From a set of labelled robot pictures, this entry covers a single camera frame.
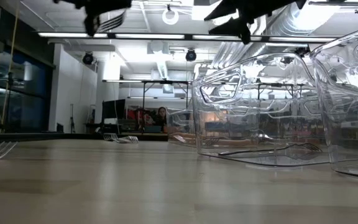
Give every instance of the ceiling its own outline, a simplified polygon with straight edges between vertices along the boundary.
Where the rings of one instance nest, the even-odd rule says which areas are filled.
[[[195,21],[191,19],[193,0],[182,1],[184,6],[173,7],[181,12],[178,13],[179,20],[175,25],[168,25],[162,19],[162,13],[166,6],[145,5],[145,15],[143,15],[138,4],[134,4],[127,10],[126,19],[122,26],[114,32],[152,32],[152,33],[181,33],[181,34],[207,34],[208,30],[214,27],[212,22]],[[12,0],[0,0],[0,5],[8,11],[14,13],[16,2]],[[112,12],[101,16],[102,21],[114,17]],[[22,0],[20,4],[20,19],[28,23],[37,31],[47,32],[84,32],[83,10],[75,10],[73,5],[60,2],[54,4],[52,0]],[[318,36],[342,36],[358,30],[358,14],[354,13],[354,8],[341,9],[335,13],[325,24],[315,30],[311,35]],[[127,61],[126,67],[121,68],[122,73],[150,73],[156,70],[157,65],[153,60],[148,60],[147,55],[148,40],[66,40],[69,45],[113,45]],[[167,61],[169,70],[188,70],[193,71],[195,63],[184,60],[186,50],[194,48],[201,61],[212,60],[219,50],[220,42],[202,41],[167,41],[170,47],[175,49],[175,56]],[[79,50],[71,52],[72,55],[81,59],[84,52]],[[101,60],[109,56],[108,52],[95,54]]]

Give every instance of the woman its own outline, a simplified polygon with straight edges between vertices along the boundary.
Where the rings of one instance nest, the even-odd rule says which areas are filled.
[[[160,107],[158,109],[155,125],[161,126],[161,132],[164,132],[164,126],[167,125],[167,110],[165,109],[165,107]]]

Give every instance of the transparent acrylic box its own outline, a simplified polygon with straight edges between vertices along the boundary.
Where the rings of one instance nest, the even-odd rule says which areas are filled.
[[[198,153],[278,167],[329,162],[314,83],[290,53],[250,58],[195,80]]]
[[[196,147],[193,109],[168,109],[168,142]]]
[[[358,175],[358,31],[311,54],[332,168]]]

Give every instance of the security camera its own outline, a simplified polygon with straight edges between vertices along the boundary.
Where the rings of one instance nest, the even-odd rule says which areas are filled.
[[[186,61],[194,62],[197,58],[197,54],[194,49],[189,49],[186,54]]]
[[[92,65],[94,61],[95,59],[92,52],[85,53],[85,56],[82,58],[82,62],[84,62],[85,65]]]

